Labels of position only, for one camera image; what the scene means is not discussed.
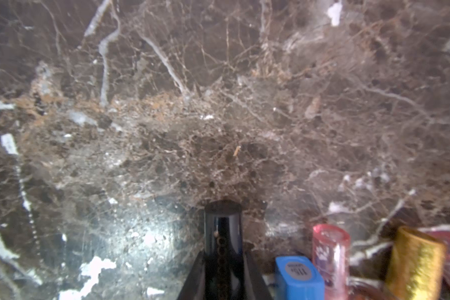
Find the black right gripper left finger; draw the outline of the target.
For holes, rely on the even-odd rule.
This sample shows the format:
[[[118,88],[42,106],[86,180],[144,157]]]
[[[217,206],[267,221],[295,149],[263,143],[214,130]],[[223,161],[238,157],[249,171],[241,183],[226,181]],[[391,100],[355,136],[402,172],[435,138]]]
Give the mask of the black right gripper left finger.
[[[200,251],[196,256],[192,269],[181,288],[177,300],[204,300],[205,276],[205,252]]]

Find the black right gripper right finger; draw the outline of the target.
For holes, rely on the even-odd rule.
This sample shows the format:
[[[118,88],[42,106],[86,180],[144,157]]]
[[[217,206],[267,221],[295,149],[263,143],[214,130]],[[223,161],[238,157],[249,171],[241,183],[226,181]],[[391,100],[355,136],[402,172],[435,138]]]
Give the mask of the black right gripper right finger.
[[[273,300],[270,290],[250,252],[244,253],[244,299]]]

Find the blue pink gradient lipstick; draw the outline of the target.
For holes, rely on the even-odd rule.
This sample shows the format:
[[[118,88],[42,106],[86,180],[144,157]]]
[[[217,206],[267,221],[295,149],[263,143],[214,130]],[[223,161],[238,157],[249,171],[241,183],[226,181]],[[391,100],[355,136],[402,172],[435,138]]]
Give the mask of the blue pink gradient lipstick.
[[[275,258],[276,300],[324,300],[325,282],[305,256]]]

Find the black lipstick tube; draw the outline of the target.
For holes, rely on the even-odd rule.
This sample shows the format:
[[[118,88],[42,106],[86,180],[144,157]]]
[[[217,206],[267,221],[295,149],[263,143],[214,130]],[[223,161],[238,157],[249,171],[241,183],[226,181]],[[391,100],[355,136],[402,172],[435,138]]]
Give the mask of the black lipstick tube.
[[[242,300],[245,288],[242,206],[225,199],[204,210],[205,297]]]

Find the clear pink lip gloss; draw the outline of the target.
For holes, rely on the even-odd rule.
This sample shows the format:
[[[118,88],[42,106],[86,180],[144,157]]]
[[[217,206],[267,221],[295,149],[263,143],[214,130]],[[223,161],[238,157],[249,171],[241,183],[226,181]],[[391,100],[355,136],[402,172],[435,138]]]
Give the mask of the clear pink lip gloss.
[[[312,232],[312,263],[324,280],[326,300],[347,300],[350,276],[350,244],[347,231],[330,224],[317,224]]]

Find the gold glitter lipstick tube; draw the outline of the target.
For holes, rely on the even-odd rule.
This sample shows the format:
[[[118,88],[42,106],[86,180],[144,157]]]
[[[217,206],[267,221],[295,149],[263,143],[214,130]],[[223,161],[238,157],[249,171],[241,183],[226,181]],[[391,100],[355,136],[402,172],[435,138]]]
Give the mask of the gold glitter lipstick tube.
[[[391,251],[385,286],[397,300],[440,298],[447,246],[413,227],[401,226]]]

